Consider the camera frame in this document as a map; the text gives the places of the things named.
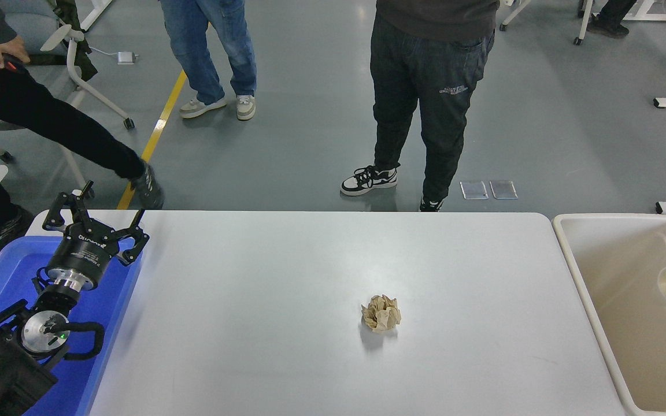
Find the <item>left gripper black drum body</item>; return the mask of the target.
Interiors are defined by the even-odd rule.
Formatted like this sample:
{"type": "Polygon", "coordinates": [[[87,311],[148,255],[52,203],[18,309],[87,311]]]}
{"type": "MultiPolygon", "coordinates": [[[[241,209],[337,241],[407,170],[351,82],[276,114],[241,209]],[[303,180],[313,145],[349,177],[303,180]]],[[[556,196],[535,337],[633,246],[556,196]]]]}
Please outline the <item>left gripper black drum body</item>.
{"type": "Polygon", "coordinates": [[[97,287],[118,253],[119,244],[109,237],[114,229],[104,224],[71,224],[46,266],[48,279],[73,282],[72,287],[97,287]]]}

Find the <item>person's hand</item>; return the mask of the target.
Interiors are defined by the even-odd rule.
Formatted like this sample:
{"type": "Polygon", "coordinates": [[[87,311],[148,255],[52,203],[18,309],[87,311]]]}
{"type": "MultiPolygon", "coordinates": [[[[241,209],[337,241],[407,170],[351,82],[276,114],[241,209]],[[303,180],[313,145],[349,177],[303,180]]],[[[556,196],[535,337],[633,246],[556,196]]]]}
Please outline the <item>person's hand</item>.
{"type": "Polygon", "coordinates": [[[3,56],[11,55],[16,60],[21,61],[24,64],[30,63],[30,57],[27,53],[24,39],[20,35],[16,35],[12,40],[8,40],[3,44],[0,44],[0,69],[5,69],[5,61],[3,56]]]}

